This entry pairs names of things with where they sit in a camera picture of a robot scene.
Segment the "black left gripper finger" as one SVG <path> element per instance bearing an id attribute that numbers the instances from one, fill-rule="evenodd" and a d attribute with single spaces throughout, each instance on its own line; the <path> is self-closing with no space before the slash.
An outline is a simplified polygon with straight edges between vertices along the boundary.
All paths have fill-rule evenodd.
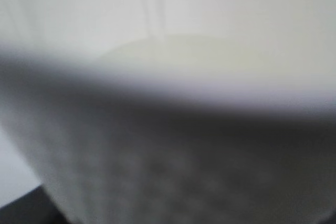
<path id="1" fill-rule="evenodd" d="M 68 221 L 41 186 L 1 207 L 1 224 L 53 223 L 68 223 Z"/>

